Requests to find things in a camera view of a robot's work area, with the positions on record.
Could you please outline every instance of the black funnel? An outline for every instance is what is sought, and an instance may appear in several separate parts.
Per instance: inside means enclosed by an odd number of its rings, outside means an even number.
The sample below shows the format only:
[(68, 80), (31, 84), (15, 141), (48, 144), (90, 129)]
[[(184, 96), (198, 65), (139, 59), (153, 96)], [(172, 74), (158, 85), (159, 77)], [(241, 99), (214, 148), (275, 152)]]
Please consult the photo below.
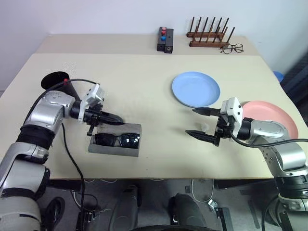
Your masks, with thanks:
[[(42, 88), (47, 90), (53, 85), (63, 82), (65, 79), (69, 79), (69, 75), (66, 72), (63, 72), (63, 71), (52, 72), (43, 78), (40, 85), (42, 86)], [(71, 82), (63, 84), (61, 87), (58, 87), (56, 90), (62, 91), (70, 96), (73, 96), (76, 100), (80, 101), (80, 98)]]

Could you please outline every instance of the floor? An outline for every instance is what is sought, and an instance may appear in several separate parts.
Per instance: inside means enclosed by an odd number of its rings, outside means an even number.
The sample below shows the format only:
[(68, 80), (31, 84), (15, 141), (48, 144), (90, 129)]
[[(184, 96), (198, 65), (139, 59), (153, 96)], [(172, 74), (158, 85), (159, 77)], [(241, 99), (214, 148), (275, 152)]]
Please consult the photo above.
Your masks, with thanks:
[[(138, 215), (138, 227), (157, 224), (170, 224), (167, 205), (169, 199), (177, 193), (185, 193), (191, 188), (191, 180), (118, 180), (115, 183), (106, 183), (101, 180), (86, 183), (86, 193), (97, 197), (102, 212), (95, 225), (98, 229), (108, 230), (109, 219), (117, 198), (121, 192), (131, 184), (138, 184), (142, 194), (142, 205)], [(206, 199), (211, 193), (212, 180), (195, 180), (193, 191), (198, 200)], [(255, 183), (248, 186), (233, 187), (224, 190), (214, 189), (213, 199), (220, 207), (228, 207), (235, 231), (260, 230), (261, 209), (277, 193), (273, 182)], [(44, 209), (56, 196), (65, 199), (65, 212), (56, 231), (74, 231), (76, 228), (79, 209), (73, 201), (70, 191), (47, 188), (46, 193), (38, 200), (39, 207)], [(95, 201), (90, 196), (85, 197), (86, 205), (93, 205)], [(222, 230), (221, 222), (216, 214), (210, 211), (206, 203), (198, 203), (208, 228)], [(267, 231), (280, 231), (278, 227), (266, 224)]]

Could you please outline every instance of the white wall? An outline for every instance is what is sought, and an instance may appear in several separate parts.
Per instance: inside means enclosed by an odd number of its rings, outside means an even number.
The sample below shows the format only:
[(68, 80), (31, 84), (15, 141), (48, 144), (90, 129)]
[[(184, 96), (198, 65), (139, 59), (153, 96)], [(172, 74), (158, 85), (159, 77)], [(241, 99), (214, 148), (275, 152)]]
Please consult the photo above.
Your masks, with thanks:
[(0, 1), (0, 94), (46, 37), (40, 0)]
[(2, 0), (0, 85), (46, 32), (151, 34), (167, 26), (185, 34), (193, 16), (230, 17), (234, 34), (247, 36), (272, 70), (286, 73), (308, 48), (307, 10), (308, 0)]

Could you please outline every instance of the table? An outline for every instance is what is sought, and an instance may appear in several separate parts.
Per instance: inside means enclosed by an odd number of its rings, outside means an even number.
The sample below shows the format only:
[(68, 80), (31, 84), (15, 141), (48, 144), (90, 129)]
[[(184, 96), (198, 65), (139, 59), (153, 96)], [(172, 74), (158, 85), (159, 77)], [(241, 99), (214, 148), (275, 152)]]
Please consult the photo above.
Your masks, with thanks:
[[(173, 96), (172, 80), (185, 71), (200, 71), (218, 82), (221, 95), (211, 107), (220, 108), (224, 100), (233, 96), (241, 102), (268, 101), (293, 118), (300, 138), (308, 136), (300, 113), (257, 54), (153, 54), (33, 54), (0, 98), (0, 159), (16, 140), (32, 103), (43, 92), (41, 79), (59, 70), (66, 71), (71, 78), (100, 82), (106, 93), (104, 110), (123, 117), (126, 122), (142, 125), (140, 153), (136, 158), (88, 153), (89, 126), (74, 119), (65, 120), (69, 149), (85, 178), (272, 177), (258, 149), (228, 140), (215, 147), (185, 133), (187, 129), (200, 130), (202, 124), (208, 124), (209, 133), (213, 134), (217, 122), (215, 117), (194, 113)], [(73, 84), (80, 96), (89, 89), (87, 83)], [(300, 145), (307, 154), (307, 144)], [(79, 179), (65, 152), (62, 131), (54, 139), (46, 166), (51, 169), (52, 179)]]

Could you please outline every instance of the pink plate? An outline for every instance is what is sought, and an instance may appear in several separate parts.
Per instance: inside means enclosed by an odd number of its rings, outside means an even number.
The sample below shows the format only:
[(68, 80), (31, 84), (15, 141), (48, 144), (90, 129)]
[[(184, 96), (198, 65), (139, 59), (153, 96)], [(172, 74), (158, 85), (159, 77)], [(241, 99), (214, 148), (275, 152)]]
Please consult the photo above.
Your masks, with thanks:
[(292, 118), (281, 108), (265, 101), (250, 101), (243, 106), (243, 117), (255, 120), (273, 120), (283, 124), (291, 137), (298, 138), (298, 130)]

